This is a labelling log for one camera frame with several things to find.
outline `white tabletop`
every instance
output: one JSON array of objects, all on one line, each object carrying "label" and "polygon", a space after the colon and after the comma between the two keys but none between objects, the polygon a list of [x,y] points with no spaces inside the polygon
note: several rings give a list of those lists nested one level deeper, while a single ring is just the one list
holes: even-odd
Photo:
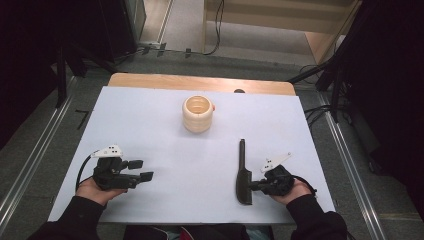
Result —
[{"label": "white tabletop", "polygon": [[[187,131],[182,104],[193,95],[207,96],[216,106],[212,126],[201,134]],[[142,224],[292,223],[285,206],[262,192],[253,205],[241,205],[235,195],[239,141],[246,139],[246,168],[252,180],[266,158],[290,152],[286,169],[318,189],[324,211],[334,205],[305,116],[296,96],[236,94],[206,91],[104,87],[63,181],[49,221],[57,220],[74,195],[84,159],[112,144],[123,160],[144,161],[153,171],[141,183],[108,203],[101,222]],[[93,173],[91,159],[81,179]]]}]

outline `hand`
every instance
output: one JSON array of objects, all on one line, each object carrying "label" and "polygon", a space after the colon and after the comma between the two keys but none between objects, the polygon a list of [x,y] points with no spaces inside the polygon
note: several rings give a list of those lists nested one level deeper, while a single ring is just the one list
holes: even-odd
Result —
[{"label": "hand", "polygon": [[275,201],[282,203],[284,205],[289,204],[294,199],[301,197],[303,195],[312,194],[311,190],[308,188],[308,185],[305,183],[294,179],[294,184],[292,190],[284,196],[271,196]]},{"label": "hand", "polygon": [[128,190],[127,189],[110,189],[110,190],[103,191],[102,189],[99,188],[99,186],[97,186],[93,178],[89,178],[79,185],[75,196],[90,199],[104,206],[109,200],[112,200],[114,197],[124,192],[128,192]]}]

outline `cable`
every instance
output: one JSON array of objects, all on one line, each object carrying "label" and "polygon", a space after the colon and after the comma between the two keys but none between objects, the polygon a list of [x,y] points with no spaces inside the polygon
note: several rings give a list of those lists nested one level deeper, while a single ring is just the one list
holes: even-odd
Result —
[{"label": "cable", "polygon": [[80,170],[78,172],[77,182],[75,183],[75,192],[78,190],[78,187],[80,185],[80,179],[81,179],[82,172],[84,171],[84,167],[88,163],[88,161],[90,160],[90,158],[91,158],[91,154],[88,155],[88,157],[84,160],[84,162],[81,165],[81,168],[80,168]]},{"label": "cable", "polygon": [[[305,66],[303,66],[300,70],[299,70],[299,74],[301,74],[302,73],[302,70],[304,69],[304,68],[306,68],[306,67],[317,67],[318,65],[315,65],[315,64],[310,64],[310,65],[305,65]],[[306,83],[308,83],[308,84],[314,84],[314,83],[312,83],[312,82],[308,82],[308,81],[306,81],[306,78],[305,79],[303,79],[302,81],[304,81],[304,82],[306,82]]]},{"label": "cable", "polygon": [[[218,15],[219,15],[219,9],[221,9],[221,16],[219,19],[219,26],[218,26]],[[216,50],[219,49],[219,44],[221,43],[221,23],[222,23],[222,15],[224,13],[224,0],[221,1],[221,3],[218,6],[218,10],[216,11],[216,16],[215,16],[215,31],[216,31],[216,45],[215,48],[209,52],[209,53],[204,53],[203,55],[211,55],[213,53],[216,52]]]}]

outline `black tool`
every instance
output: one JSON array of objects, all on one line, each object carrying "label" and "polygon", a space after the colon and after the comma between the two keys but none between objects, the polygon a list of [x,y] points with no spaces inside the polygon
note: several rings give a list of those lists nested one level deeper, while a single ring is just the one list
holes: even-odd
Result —
[{"label": "black tool", "polygon": [[135,188],[139,183],[151,181],[153,172],[140,173],[140,175],[120,172],[126,168],[131,170],[142,166],[142,160],[122,161],[120,157],[99,158],[94,168],[93,179],[102,190]]},{"label": "black tool", "polygon": [[266,195],[284,196],[293,188],[294,179],[304,182],[315,196],[314,189],[305,179],[291,175],[282,165],[278,165],[274,169],[265,173],[266,179],[253,181],[249,187],[253,191],[261,190]]},{"label": "black tool", "polygon": [[237,200],[244,205],[252,205],[252,190],[249,185],[252,181],[252,172],[248,171],[245,167],[245,141],[240,140],[239,146],[239,171],[236,181],[236,195]]}]

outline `black sleeve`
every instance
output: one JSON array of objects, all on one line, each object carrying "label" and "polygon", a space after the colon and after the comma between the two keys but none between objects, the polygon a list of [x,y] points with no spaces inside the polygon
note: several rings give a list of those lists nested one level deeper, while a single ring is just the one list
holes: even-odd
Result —
[{"label": "black sleeve", "polygon": [[287,210],[297,224],[297,229],[291,236],[292,240],[347,238],[347,227],[343,218],[335,212],[324,213],[312,195],[293,200],[287,204]]},{"label": "black sleeve", "polygon": [[46,222],[28,239],[99,239],[97,224],[104,207],[74,196],[57,222]]}]

